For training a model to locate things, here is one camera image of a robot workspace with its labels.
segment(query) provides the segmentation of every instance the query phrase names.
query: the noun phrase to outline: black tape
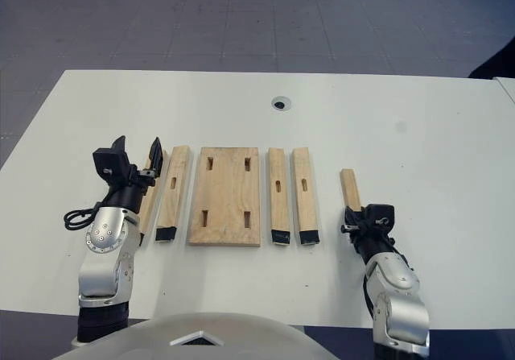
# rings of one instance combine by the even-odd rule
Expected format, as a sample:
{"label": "black tape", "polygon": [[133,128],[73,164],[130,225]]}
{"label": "black tape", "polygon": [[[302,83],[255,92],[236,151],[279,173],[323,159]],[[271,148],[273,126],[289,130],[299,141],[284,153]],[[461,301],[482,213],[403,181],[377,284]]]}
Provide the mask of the black tape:
{"label": "black tape", "polygon": [[318,230],[300,231],[299,236],[301,245],[314,245],[316,243],[320,243]]}
{"label": "black tape", "polygon": [[272,242],[278,245],[289,245],[290,231],[272,230]]}
{"label": "black tape", "polygon": [[156,242],[169,242],[172,239],[175,239],[175,233],[177,232],[177,227],[160,227],[155,231],[155,241]]}

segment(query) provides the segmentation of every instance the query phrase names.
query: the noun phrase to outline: black cable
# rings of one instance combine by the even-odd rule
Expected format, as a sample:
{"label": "black cable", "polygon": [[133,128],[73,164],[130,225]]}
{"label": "black cable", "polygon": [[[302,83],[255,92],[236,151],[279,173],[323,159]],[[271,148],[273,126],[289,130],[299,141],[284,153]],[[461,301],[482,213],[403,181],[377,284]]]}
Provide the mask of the black cable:
{"label": "black cable", "polygon": [[[66,230],[76,231],[88,227],[95,220],[95,216],[98,213],[100,207],[105,205],[105,203],[110,199],[110,197],[118,190],[118,188],[110,188],[107,195],[105,195],[102,201],[98,201],[92,209],[74,209],[72,211],[67,212],[64,217],[64,227]],[[82,217],[79,221],[74,221],[76,218]]]}
{"label": "black cable", "polygon": [[365,303],[369,310],[370,316],[373,318],[373,303],[370,300],[369,294],[367,293],[367,275],[363,275],[363,294],[365,295]]}

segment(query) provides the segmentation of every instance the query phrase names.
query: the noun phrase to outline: black end cap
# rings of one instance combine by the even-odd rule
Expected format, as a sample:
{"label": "black end cap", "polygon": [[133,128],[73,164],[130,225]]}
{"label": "black end cap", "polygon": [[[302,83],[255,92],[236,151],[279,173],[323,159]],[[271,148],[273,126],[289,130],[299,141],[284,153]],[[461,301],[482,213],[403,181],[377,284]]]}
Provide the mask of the black end cap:
{"label": "black end cap", "polygon": [[272,242],[277,245],[289,245],[290,231],[272,230]]}
{"label": "black end cap", "polygon": [[396,350],[388,346],[383,346],[374,342],[373,344],[374,358],[377,360],[423,360],[420,354],[413,354]]}
{"label": "black end cap", "polygon": [[161,227],[155,231],[155,241],[156,242],[169,242],[172,239],[175,239],[175,233],[177,232],[177,227]]}
{"label": "black end cap", "polygon": [[318,230],[300,231],[299,236],[301,245],[315,245],[316,243],[320,243]]}
{"label": "black end cap", "polygon": [[77,341],[91,342],[129,324],[129,302],[98,308],[80,308]]}

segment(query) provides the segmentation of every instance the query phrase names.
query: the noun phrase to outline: metal bracket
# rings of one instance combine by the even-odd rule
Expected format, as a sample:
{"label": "metal bracket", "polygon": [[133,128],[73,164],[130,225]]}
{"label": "metal bracket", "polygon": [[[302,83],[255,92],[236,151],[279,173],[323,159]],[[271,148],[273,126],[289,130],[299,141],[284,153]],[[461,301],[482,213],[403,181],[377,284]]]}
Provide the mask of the metal bracket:
{"label": "metal bracket", "polygon": [[139,217],[119,207],[102,207],[86,233],[88,250],[79,274],[79,305],[95,308],[130,299]]}

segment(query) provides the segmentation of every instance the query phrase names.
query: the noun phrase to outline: wooden plank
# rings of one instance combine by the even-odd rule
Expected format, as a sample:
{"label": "wooden plank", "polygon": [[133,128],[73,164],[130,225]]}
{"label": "wooden plank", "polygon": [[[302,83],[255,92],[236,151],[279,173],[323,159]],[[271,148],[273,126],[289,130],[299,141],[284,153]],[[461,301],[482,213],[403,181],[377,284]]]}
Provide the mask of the wooden plank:
{"label": "wooden plank", "polygon": [[188,241],[260,246],[257,148],[202,148]]}
{"label": "wooden plank", "polygon": [[293,167],[300,242],[303,245],[318,243],[314,181],[307,148],[295,148],[293,150]]}
{"label": "wooden plank", "polygon": [[269,148],[270,224],[272,242],[279,245],[290,243],[290,214],[286,182],[286,155],[281,148]]}
{"label": "wooden plank", "polygon": [[[161,168],[161,176],[167,173],[170,165],[170,158],[166,151],[163,151],[163,166]],[[145,168],[150,167],[150,159],[146,161]],[[139,231],[146,234],[154,223],[154,208],[159,193],[159,185],[161,184],[161,176],[155,180],[155,186],[149,187],[146,195],[143,197],[142,205],[139,209]]]}
{"label": "wooden plank", "polygon": [[353,169],[342,169],[340,172],[341,188],[344,191],[345,205],[352,211],[361,211],[360,193],[357,190],[356,176]]}
{"label": "wooden plank", "polygon": [[163,202],[159,211],[156,241],[170,241],[175,238],[175,232],[179,226],[189,160],[189,146],[174,147],[171,151],[170,167],[164,182]]}

